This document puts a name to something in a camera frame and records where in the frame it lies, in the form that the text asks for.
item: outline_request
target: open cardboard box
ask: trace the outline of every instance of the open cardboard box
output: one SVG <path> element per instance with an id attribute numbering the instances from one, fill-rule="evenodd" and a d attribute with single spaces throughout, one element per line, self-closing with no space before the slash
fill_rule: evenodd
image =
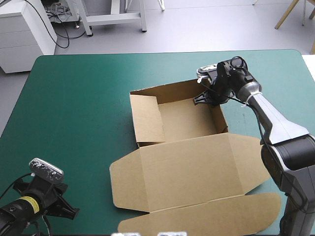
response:
<path id="1" fill-rule="evenodd" d="M 149 212 L 119 232 L 249 235 L 278 216 L 275 193 L 245 195 L 269 178 L 259 139 L 230 134 L 220 106 L 194 105 L 196 80 L 132 91 L 139 149 L 110 166 L 114 204 Z"/>

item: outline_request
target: cardboard flap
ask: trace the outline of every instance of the cardboard flap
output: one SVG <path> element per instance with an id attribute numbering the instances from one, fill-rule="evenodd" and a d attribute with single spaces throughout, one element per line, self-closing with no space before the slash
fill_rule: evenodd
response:
<path id="1" fill-rule="evenodd" d="M 250 235 L 271 225 L 280 206 L 276 193 L 240 196 L 135 217 L 122 221 L 118 231 L 142 236 L 169 231 L 186 231 L 189 236 Z"/>
<path id="2" fill-rule="evenodd" d="M 164 142 L 164 131 L 155 96 L 130 95 L 136 141 Z"/>
<path id="3" fill-rule="evenodd" d="M 148 199 L 140 150 L 133 151 L 109 167 L 114 205 L 148 211 Z"/>
<path id="4" fill-rule="evenodd" d="M 242 154 L 235 146 L 246 143 L 250 152 Z M 259 139 L 224 133 L 141 147 L 112 164 L 111 178 L 116 206 L 152 212 L 243 195 L 268 176 Z"/>
<path id="5" fill-rule="evenodd" d="M 261 146 L 254 137 L 238 134 L 228 134 L 228 137 L 243 194 L 246 194 L 270 178 L 261 160 Z"/>

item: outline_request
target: table leg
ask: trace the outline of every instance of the table leg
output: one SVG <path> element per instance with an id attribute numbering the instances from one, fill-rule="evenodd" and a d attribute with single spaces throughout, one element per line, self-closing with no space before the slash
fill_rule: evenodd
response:
<path id="1" fill-rule="evenodd" d="M 314 8 L 314 10 L 312 11 L 312 13 L 310 14 L 310 19 L 313 19 L 314 16 L 315 16 L 315 8 Z"/>
<path id="2" fill-rule="evenodd" d="M 278 21 L 278 23 L 275 26 L 275 29 L 279 29 L 279 27 L 282 25 L 282 23 L 285 21 L 287 16 L 290 14 L 290 12 L 293 10 L 293 8 L 296 6 L 296 4 L 299 2 L 299 0 L 293 0 L 288 9 L 285 11 L 281 19 Z"/>

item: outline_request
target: green table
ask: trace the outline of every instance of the green table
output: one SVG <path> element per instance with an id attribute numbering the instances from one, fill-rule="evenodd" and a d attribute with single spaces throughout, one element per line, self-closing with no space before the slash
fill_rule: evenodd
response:
<path id="1" fill-rule="evenodd" d="M 81 209 L 74 221 L 51 217 L 54 232 L 115 232 L 121 220 L 141 214 L 114 207 L 109 176 L 110 164 L 136 149 L 129 91 L 193 79 L 198 67 L 236 55 L 275 107 L 315 133 L 315 83 L 294 50 L 43 56 L 0 138 L 0 189 L 28 172 L 31 159 L 45 159 L 64 170 L 64 197 Z M 230 132 L 259 137 L 248 108 L 234 101 L 222 107 Z M 271 180 L 252 192 L 268 191 L 278 192 Z M 9 192 L 1 205 L 17 196 Z M 261 234 L 277 234 L 278 224 Z"/>

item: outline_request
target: wooden stand leg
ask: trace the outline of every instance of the wooden stand leg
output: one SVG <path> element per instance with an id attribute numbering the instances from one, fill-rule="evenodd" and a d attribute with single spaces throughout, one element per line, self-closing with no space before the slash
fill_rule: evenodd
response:
<path id="1" fill-rule="evenodd" d="M 312 46 L 311 54 L 315 54 L 315 40 L 314 40 L 314 43 L 313 43 L 313 46 Z"/>
<path id="2" fill-rule="evenodd" d="M 293 0 L 293 2 L 290 4 L 288 9 L 285 11 L 279 22 L 276 24 L 275 29 L 279 29 L 279 27 L 282 25 L 282 23 L 285 21 L 287 16 L 290 14 L 290 12 L 293 10 L 293 8 L 296 6 L 296 4 L 299 2 L 299 0 Z"/>
<path id="3" fill-rule="evenodd" d="M 310 19 L 313 19 L 314 16 L 315 16 L 315 8 L 314 8 L 314 10 L 312 11 L 312 13 L 310 14 Z"/>

